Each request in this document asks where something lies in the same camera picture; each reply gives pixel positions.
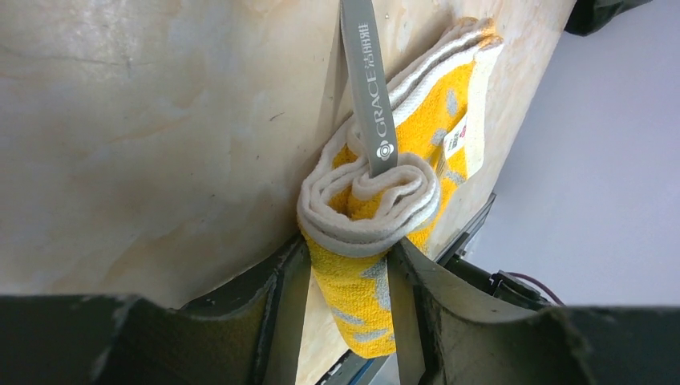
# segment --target cable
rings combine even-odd
[[[524,279],[525,281],[531,282],[532,284],[540,287],[540,289],[543,290],[550,298],[552,298],[553,301],[557,305],[560,305],[560,306],[565,305],[565,303],[562,302],[562,300],[560,300],[560,298],[557,297],[557,295],[555,295],[555,293],[553,293],[552,290],[550,290],[546,285],[544,285],[543,283],[541,283],[539,280],[535,279],[534,277],[529,277],[527,274],[522,274],[522,273],[508,273],[508,274],[512,275],[513,277],[517,277],[517,278],[520,278],[520,279]]]

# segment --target gray tag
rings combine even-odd
[[[370,175],[377,176],[397,165],[398,149],[372,1],[341,0],[340,26],[354,117],[361,128]]]

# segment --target beige marble surface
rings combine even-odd
[[[337,2],[2,0],[0,292],[137,292],[179,306],[293,231],[321,124]],[[433,237],[486,201],[573,0],[374,0],[389,74],[452,15],[506,47],[481,172]],[[346,98],[340,115],[348,111]],[[311,282],[298,383],[344,352]]]

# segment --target towel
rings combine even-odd
[[[342,337],[363,358],[396,351],[387,251],[408,237],[423,253],[456,188],[484,161],[488,78],[502,48],[493,21],[462,18],[388,84],[398,166],[369,177],[354,117],[302,183],[297,220]]]

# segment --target white care label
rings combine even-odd
[[[444,137],[443,154],[444,159],[449,159],[465,145],[465,128],[468,125],[468,114]]]

